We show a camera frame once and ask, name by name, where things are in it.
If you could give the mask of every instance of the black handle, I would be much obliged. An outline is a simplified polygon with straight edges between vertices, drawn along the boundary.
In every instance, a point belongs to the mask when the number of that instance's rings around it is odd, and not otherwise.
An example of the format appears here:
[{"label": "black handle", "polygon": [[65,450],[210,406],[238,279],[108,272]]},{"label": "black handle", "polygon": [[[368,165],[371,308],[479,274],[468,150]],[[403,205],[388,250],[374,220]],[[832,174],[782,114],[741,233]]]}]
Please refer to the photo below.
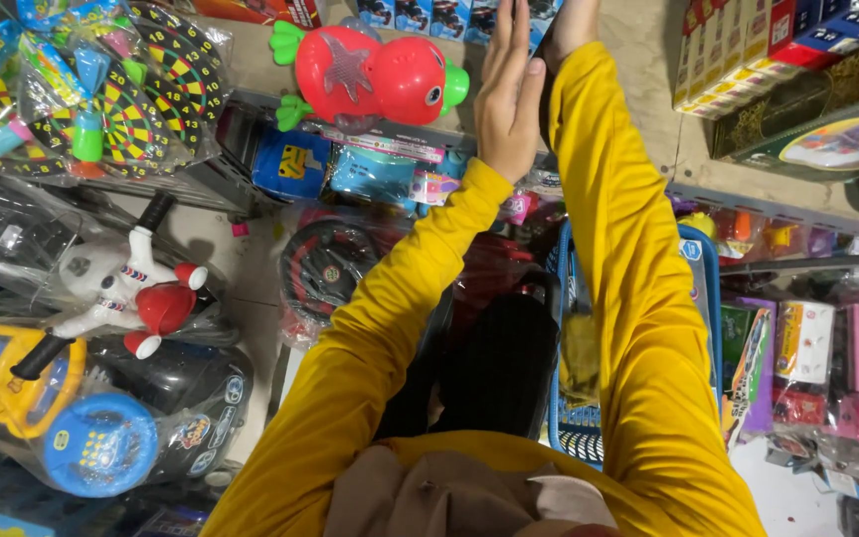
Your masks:
[{"label": "black handle", "polygon": [[543,272],[542,270],[530,270],[526,272],[522,279],[519,280],[518,286],[538,286],[545,291],[545,301],[543,302],[552,318],[555,319],[555,324],[562,326],[561,310],[562,307],[562,283],[558,281],[558,276],[551,272]]},{"label": "black handle", "polygon": [[164,217],[168,216],[168,211],[171,210],[171,205],[174,205],[175,202],[177,202],[177,198],[173,194],[164,190],[156,190],[155,197],[144,208],[141,218],[137,219],[137,225],[144,227],[151,233],[158,231],[158,227],[164,222]]},{"label": "black handle", "polygon": [[25,355],[22,361],[13,365],[8,371],[22,380],[38,380],[45,368],[52,363],[52,360],[73,341],[75,339],[58,337],[48,331],[45,333],[45,337],[38,342],[38,345],[35,345],[35,348]]}]

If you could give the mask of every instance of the sleeve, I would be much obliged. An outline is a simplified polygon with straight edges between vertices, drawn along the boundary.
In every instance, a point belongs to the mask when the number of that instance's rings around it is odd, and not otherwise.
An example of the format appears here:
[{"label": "sleeve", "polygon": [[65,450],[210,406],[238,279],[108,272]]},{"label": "sleeve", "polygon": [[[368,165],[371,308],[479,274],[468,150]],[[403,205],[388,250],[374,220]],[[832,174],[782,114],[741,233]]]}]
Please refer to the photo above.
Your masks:
[{"label": "sleeve", "polygon": [[764,535],[722,443],[707,328],[692,302],[666,181],[645,153],[602,43],[565,60],[550,137],[601,356],[604,472],[687,535]]},{"label": "sleeve", "polygon": [[334,480],[376,432],[403,386],[443,290],[512,186],[472,160],[463,186],[364,277],[304,357],[280,412],[221,498],[202,537],[319,535]]}]

